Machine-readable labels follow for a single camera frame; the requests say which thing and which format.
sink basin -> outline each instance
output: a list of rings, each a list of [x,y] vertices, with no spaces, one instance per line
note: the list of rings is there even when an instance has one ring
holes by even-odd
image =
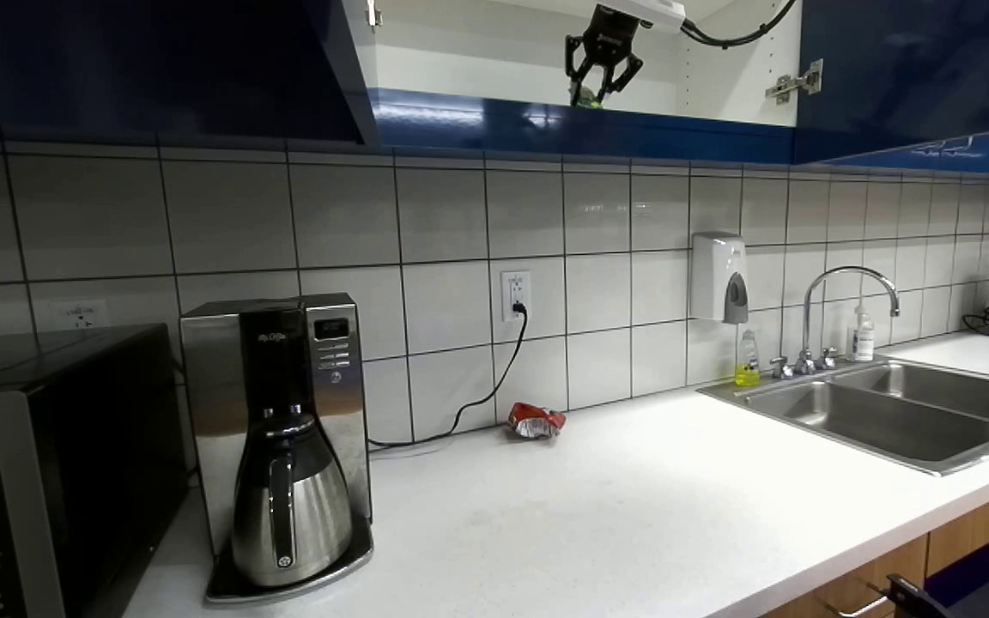
[[[833,381],[786,381],[737,391],[734,402],[939,474],[989,451],[986,419]]]
[[[867,372],[837,376],[833,386],[852,386],[989,419],[989,381],[971,376],[950,376],[891,360],[871,363]]]

electrical outlet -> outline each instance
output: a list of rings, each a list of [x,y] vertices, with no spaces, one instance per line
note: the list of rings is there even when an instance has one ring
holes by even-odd
[[[500,274],[500,323],[519,323],[515,304],[521,304],[528,313],[537,313],[533,272],[506,272]]]
[[[100,331],[111,325],[103,299],[72,299],[55,307],[55,331]]]

power cord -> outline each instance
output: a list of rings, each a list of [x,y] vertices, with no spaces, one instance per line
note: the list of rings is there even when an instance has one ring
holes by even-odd
[[[457,425],[459,425],[459,419],[462,419],[466,410],[476,410],[476,407],[492,402],[492,399],[500,391],[507,372],[515,367],[515,360],[519,360],[519,354],[521,354],[521,342],[525,342],[525,334],[528,334],[528,309],[525,309],[521,304],[515,304],[513,309],[521,317],[521,331],[519,331],[515,351],[507,354],[507,363],[506,363],[500,378],[493,381],[493,388],[492,388],[484,399],[473,399],[473,402],[459,407],[457,417],[452,417],[452,425],[449,425],[446,432],[434,432],[434,435],[409,441],[409,443],[380,443],[380,441],[366,441],[366,443],[379,447],[379,451],[402,451],[402,447],[440,443],[440,441],[446,441],[446,435],[457,432]]]
[[[714,38],[709,32],[701,32],[693,21],[681,24],[681,33],[693,38],[696,45],[709,45],[709,48],[737,48],[737,45],[751,45],[759,38],[767,38],[791,9],[794,9],[798,0],[791,0],[783,9],[777,9],[774,21],[759,24],[751,33],[743,33],[743,38]]]

lower cabinet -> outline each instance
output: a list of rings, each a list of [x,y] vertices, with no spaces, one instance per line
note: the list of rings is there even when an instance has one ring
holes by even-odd
[[[925,583],[955,561],[989,546],[989,505],[770,610],[767,618],[833,618],[837,610],[860,610],[879,597],[871,589],[887,589],[891,575]],[[868,610],[867,618],[893,618],[893,606]]]

kitchen counter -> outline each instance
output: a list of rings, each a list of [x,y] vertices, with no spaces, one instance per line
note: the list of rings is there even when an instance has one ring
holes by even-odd
[[[986,338],[893,359],[989,376]],[[131,618],[762,615],[989,503],[989,457],[931,476],[696,391],[373,457],[373,557],[293,601],[203,608],[189,503]]]

